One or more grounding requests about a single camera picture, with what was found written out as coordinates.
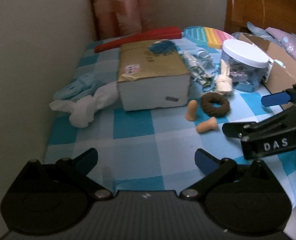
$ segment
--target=white jar lid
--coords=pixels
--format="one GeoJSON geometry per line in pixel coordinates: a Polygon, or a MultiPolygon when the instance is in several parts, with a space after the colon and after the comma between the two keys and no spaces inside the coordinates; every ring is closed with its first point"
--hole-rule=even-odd
{"type": "Polygon", "coordinates": [[[225,40],[223,51],[241,63],[256,68],[265,68],[268,65],[268,56],[260,48],[239,40],[225,40]]]}

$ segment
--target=metal screw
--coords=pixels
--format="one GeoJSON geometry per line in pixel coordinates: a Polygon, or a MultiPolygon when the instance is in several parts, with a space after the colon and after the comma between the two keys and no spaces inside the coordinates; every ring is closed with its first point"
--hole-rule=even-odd
{"type": "Polygon", "coordinates": [[[193,188],[188,188],[183,191],[183,195],[188,198],[196,197],[198,195],[198,191],[193,188]]]}
{"type": "Polygon", "coordinates": [[[248,140],[249,140],[249,137],[248,137],[248,136],[244,136],[244,137],[241,139],[242,142],[247,142],[248,140]]]}
{"type": "Polygon", "coordinates": [[[100,199],[108,198],[110,197],[110,195],[111,195],[110,191],[106,189],[100,189],[95,192],[95,196],[100,199]]]}

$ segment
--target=open cardboard box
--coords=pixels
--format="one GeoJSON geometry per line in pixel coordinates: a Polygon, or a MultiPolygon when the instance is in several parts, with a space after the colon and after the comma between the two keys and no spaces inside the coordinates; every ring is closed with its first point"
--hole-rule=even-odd
{"type": "MultiPolygon", "coordinates": [[[[266,41],[263,38],[250,34],[240,34],[239,40],[255,44],[273,60],[277,59],[284,63],[285,68],[274,62],[267,81],[263,82],[264,86],[270,93],[281,92],[287,88],[292,88],[293,84],[296,84],[296,60],[294,60],[283,48],[270,41],[266,41]]],[[[287,109],[291,106],[292,103],[288,103],[281,107],[287,109]]]]}
{"type": "Polygon", "coordinates": [[[121,46],[117,85],[125,111],[187,104],[189,71],[177,52],[153,54],[154,42],[121,46]]]}

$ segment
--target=plastic jar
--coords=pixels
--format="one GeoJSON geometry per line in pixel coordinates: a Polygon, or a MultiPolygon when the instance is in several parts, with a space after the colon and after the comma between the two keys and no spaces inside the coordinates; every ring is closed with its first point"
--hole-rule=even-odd
{"type": "Polygon", "coordinates": [[[221,59],[230,68],[233,88],[254,92],[267,72],[269,57],[255,45],[239,40],[226,40],[221,59]]]}

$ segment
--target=pink curtain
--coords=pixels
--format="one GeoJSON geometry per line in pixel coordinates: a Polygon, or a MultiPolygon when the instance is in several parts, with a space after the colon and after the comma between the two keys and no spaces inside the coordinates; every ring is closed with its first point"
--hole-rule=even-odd
{"type": "Polygon", "coordinates": [[[150,0],[93,0],[101,40],[153,28],[150,0]]]}

